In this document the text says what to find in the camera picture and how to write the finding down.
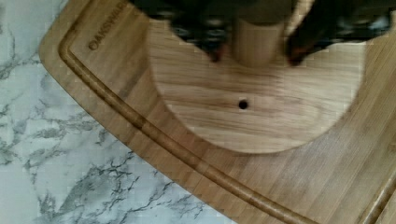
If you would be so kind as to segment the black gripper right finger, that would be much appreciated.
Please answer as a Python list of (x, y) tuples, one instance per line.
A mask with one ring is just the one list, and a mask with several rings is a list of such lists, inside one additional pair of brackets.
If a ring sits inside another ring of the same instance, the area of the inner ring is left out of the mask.
[(392, 27), (395, 0), (315, 0), (289, 36), (285, 54), (291, 66), (338, 43), (361, 43)]

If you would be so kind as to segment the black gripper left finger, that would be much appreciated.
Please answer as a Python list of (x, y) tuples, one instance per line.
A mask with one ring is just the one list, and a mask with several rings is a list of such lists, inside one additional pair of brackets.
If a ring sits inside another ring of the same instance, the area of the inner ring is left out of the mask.
[(203, 51), (211, 62), (222, 57), (233, 8), (224, 0), (130, 0), (150, 19), (168, 21), (181, 40)]

